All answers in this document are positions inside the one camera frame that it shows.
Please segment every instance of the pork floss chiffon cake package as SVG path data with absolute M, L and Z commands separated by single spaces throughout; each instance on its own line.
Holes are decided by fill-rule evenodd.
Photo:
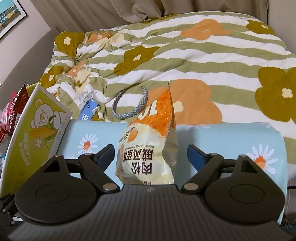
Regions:
M 177 154 L 168 89 L 126 127 L 119 140 L 116 175 L 123 184 L 173 184 Z

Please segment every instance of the striped blanket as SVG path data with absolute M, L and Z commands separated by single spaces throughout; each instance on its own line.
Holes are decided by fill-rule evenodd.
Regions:
M 142 86 L 147 105 L 170 87 L 176 124 L 272 125 L 283 135 L 288 162 L 296 164 L 296 56 L 249 15 L 195 12 L 63 32 L 40 83 L 74 119 L 81 97 L 92 93 L 100 120 L 112 122 L 120 121 L 111 106 L 122 90 L 117 113 L 138 105 Z

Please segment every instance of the triangular cutout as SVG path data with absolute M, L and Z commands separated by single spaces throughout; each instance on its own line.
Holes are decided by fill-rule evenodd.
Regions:
M 44 172 L 59 172 L 59 161 L 54 160 L 46 169 Z
M 258 173 L 256 171 L 256 169 L 254 167 L 252 167 L 252 165 L 246 160 L 244 160 L 243 163 L 242 163 L 241 172 Z

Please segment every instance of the orange daisy center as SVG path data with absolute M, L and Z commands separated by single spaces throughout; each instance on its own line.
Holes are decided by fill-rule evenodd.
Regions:
M 261 168 L 263 169 L 265 167 L 266 160 L 263 158 L 263 156 L 257 157 L 254 162 Z
M 83 150 L 88 150 L 90 146 L 91 146 L 91 144 L 89 143 L 89 141 L 86 141 L 86 142 L 83 144 Z

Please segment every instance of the framed picture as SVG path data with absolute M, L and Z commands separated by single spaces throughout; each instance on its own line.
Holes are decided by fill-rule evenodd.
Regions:
M 17 0 L 0 0 L 0 39 L 26 16 Z

